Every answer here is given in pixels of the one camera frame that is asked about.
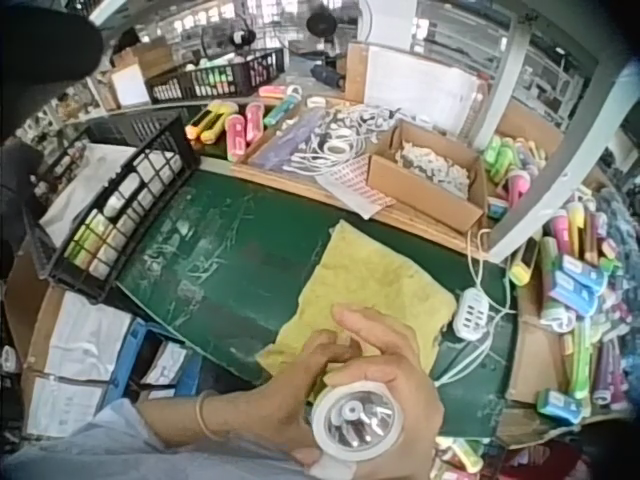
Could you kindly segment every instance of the black plastic crate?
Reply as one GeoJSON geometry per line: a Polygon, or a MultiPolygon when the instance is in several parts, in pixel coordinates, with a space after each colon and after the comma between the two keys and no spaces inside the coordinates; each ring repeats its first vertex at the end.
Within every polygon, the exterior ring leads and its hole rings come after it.
{"type": "Polygon", "coordinates": [[[246,97],[284,73],[284,50],[254,51],[240,63],[186,71],[184,66],[146,81],[152,103],[246,97]]]}
{"type": "Polygon", "coordinates": [[[89,142],[88,130],[83,128],[42,171],[38,172],[35,194],[45,205],[51,205],[76,177],[89,142]]]}
{"type": "Polygon", "coordinates": [[[148,227],[198,168],[199,157],[178,115],[123,120],[147,140],[74,219],[62,244],[56,247],[28,215],[25,222],[39,275],[92,302],[138,313],[114,283],[148,227]]]}
{"type": "Polygon", "coordinates": [[[69,13],[76,13],[89,18],[102,1],[103,0],[70,0],[64,8],[69,13]]]}

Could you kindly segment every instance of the white pole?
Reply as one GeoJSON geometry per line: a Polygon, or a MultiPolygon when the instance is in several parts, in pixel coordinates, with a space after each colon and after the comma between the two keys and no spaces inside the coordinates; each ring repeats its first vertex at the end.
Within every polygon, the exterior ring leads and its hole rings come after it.
{"type": "Polygon", "coordinates": [[[532,31],[531,23],[526,17],[514,18],[511,21],[507,46],[500,61],[496,80],[469,134],[470,144],[476,150],[484,150],[487,147],[507,109],[522,70],[532,31]]]}

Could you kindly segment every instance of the workbench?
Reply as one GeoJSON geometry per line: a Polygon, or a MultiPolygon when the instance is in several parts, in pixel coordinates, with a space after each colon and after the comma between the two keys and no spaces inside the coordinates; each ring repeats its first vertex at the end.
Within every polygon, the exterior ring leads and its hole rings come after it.
{"type": "MultiPolygon", "coordinates": [[[[156,219],[119,284],[203,355],[259,384],[268,374],[255,355],[293,316],[341,219],[411,258],[457,297],[473,285],[463,255],[334,206],[205,171],[196,172],[156,219]]],[[[504,269],[485,264],[484,270],[485,290],[504,304],[504,269]]],[[[504,317],[482,364],[440,389],[443,435],[493,436],[515,335],[515,316],[504,317]]],[[[474,348],[445,332],[431,376],[438,378],[474,348]]]]}

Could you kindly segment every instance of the gold bangle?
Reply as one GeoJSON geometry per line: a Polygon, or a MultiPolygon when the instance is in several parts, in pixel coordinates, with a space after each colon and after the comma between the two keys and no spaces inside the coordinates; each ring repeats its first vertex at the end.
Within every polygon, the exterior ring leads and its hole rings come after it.
{"type": "Polygon", "coordinates": [[[220,440],[220,437],[214,435],[213,432],[207,428],[207,424],[204,422],[204,415],[202,413],[202,410],[204,408],[204,401],[215,394],[216,392],[214,392],[213,390],[205,390],[198,396],[198,401],[196,402],[196,418],[198,419],[198,424],[200,425],[200,429],[202,430],[202,432],[211,440],[218,441],[220,440]]]}

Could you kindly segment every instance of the white paper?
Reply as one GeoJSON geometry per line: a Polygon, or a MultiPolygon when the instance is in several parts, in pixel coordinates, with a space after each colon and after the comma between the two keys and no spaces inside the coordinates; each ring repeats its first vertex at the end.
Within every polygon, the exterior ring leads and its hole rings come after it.
{"type": "Polygon", "coordinates": [[[91,305],[84,297],[66,292],[49,343],[45,373],[109,381],[130,324],[130,314],[91,305]]]}
{"type": "Polygon", "coordinates": [[[59,247],[69,233],[74,217],[89,204],[133,152],[133,147],[87,145],[86,167],[56,198],[40,220],[56,246],[59,247]]]}
{"type": "Polygon", "coordinates": [[[66,437],[93,418],[102,388],[70,385],[37,377],[27,420],[27,433],[66,437]]]}
{"type": "Polygon", "coordinates": [[[151,102],[149,91],[144,83],[144,75],[137,63],[111,75],[111,81],[122,107],[151,102]]]}
{"type": "Polygon", "coordinates": [[[367,185],[369,158],[361,157],[315,177],[325,190],[365,220],[369,220],[395,200],[367,185]]]}
{"type": "Polygon", "coordinates": [[[177,343],[167,342],[156,359],[154,366],[142,379],[147,385],[170,385],[187,355],[187,350],[177,343]]]}
{"type": "Polygon", "coordinates": [[[165,390],[152,390],[151,392],[149,392],[149,400],[154,400],[157,398],[170,398],[173,397],[175,393],[175,388],[167,388],[165,390]]]}
{"type": "Polygon", "coordinates": [[[365,103],[428,118],[458,135],[479,80],[455,67],[379,47],[369,47],[365,103]]]}

